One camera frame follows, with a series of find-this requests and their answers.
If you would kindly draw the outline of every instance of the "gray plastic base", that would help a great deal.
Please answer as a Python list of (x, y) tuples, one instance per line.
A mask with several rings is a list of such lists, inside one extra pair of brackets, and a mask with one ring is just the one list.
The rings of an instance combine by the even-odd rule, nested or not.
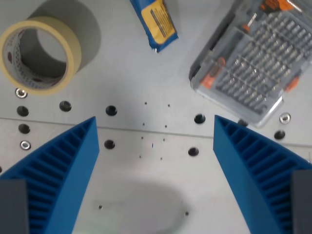
[(312, 233), (312, 170), (295, 171), (292, 174), (292, 222), (293, 234)]
[(0, 227), (2, 234), (29, 234), (24, 180), (0, 180)]

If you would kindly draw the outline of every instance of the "tape roll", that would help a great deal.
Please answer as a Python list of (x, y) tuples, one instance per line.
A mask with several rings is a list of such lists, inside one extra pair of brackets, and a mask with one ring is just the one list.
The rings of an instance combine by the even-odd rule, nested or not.
[[(20, 39), (27, 29), (40, 29), (52, 35), (66, 54), (66, 70), (62, 77), (44, 77), (34, 73), (21, 60)], [(51, 17), (31, 18), (9, 27), (0, 37), (0, 67), (18, 88), (30, 94), (47, 95), (64, 88), (81, 63), (81, 46), (74, 32), (63, 22)]]

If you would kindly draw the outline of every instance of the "plastic case lid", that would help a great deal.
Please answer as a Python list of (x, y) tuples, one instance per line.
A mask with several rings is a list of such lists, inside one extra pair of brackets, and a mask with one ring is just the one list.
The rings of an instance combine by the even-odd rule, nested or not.
[(259, 6), (236, 14), (191, 80), (197, 92), (256, 127), (296, 86), (312, 54), (308, 13), (297, 5), (271, 13)]

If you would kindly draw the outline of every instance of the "metal screw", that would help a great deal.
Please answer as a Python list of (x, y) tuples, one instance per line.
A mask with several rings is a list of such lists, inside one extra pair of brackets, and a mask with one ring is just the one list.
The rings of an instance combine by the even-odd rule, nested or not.
[(27, 92), (24, 91), (24, 90), (22, 90), (22, 89), (19, 89), (19, 88), (17, 88), (17, 89), (15, 90), (15, 94), (16, 94), (16, 96), (19, 97), (19, 98), (26, 98), (26, 97), (27, 97)]
[(289, 113), (283, 113), (281, 114), (281, 116), (279, 117), (279, 121), (282, 124), (288, 124), (291, 121), (291, 115)]
[(20, 147), (21, 147), (23, 150), (30, 150), (31, 144), (30, 144), (28, 141), (23, 140), (23, 141), (20, 143)]

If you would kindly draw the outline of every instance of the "blue package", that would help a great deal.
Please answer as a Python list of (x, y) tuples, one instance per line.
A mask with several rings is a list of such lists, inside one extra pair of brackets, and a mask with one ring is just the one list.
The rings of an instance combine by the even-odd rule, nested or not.
[(145, 29), (150, 47), (157, 53), (178, 39), (163, 0), (130, 0), (130, 2)]

